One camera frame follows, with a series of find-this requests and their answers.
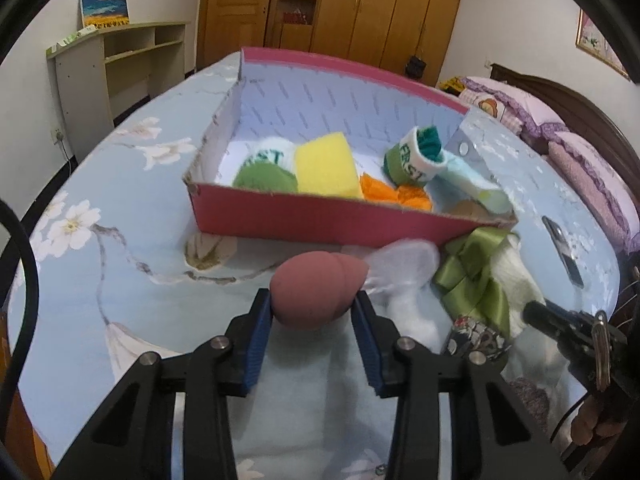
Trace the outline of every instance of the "cell phone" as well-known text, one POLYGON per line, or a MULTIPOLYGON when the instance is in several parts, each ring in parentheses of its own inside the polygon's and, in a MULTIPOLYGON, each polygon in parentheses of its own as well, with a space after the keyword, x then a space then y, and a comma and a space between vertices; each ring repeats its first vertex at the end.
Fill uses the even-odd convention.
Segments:
POLYGON ((580 270, 578 269, 578 265, 575 263, 574 254, 564 237, 562 228, 548 216, 543 216, 542 222, 546 226, 546 230, 549 231, 549 234, 551 235, 551 239, 556 246, 556 251, 558 251, 558 255, 560 256, 560 259, 564 264, 564 268, 569 275, 569 280, 571 280, 574 285, 584 288, 584 282, 580 275, 580 270))

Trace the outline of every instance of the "headboard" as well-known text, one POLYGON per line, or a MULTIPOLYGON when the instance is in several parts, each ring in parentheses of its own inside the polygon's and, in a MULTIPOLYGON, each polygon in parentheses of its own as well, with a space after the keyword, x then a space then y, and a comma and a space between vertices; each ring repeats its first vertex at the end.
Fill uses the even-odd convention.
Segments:
POLYGON ((498 64, 492 65, 491 79, 529 92, 549 105, 572 132, 588 140, 616 170, 640 205, 640 158, 620 129, 602 110, 578 92, 559 83, 523 75, 498 64))

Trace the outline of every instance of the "screw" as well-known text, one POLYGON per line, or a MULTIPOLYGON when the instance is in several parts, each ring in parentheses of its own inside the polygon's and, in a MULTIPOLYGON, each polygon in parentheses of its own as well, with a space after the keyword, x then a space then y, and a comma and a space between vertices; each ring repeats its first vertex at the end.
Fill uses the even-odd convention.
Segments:
POLYGON ((158 354, 155 352, 145 352, 138 359, 143 366, 150 366, 158 361, 158 354))
POLYGON ((231 341, 229 341, 229 338, 226 336, 217 335, 209 343, 211 347, 216 350, 224 350, 231 344, 231 341))
POLYGON ((473 364, 481 366, 486 362, 486 355, 484 355, 482 352, 479 352, 478 350, 474 350, 473 352, 471 352, 471 354, 469 354, 469 360, 473 364))
POLYGON ((396 344, 398 345, 398 348, 401 350, 409 351, 415 348, 415 341, 410 337, 403 336, 400 339, 398 339, 398 341, 396 341, 396 344))

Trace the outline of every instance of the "green satin fabric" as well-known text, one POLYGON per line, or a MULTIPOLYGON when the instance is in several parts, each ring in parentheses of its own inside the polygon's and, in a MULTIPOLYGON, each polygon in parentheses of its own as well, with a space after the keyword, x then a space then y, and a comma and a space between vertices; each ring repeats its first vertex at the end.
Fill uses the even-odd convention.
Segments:
POLYGON ((479 227, 445 246, 448 256, 433 277, 444 293, 442 304, 455 320, 469 316, 482 320, 509 339, 509 302, 502 287, 491 277, 492 254, 509 231, 479 227))

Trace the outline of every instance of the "pink beauty blender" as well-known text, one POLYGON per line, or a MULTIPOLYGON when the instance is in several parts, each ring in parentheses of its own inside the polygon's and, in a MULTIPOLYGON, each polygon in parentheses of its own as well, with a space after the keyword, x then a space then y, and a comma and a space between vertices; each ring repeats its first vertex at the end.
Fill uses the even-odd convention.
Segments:
POLYGON ((346 254, 294 256, 271 279, 273 315, 290 328, 318 329, 345 313, 368 271, 365 262, 346 254))

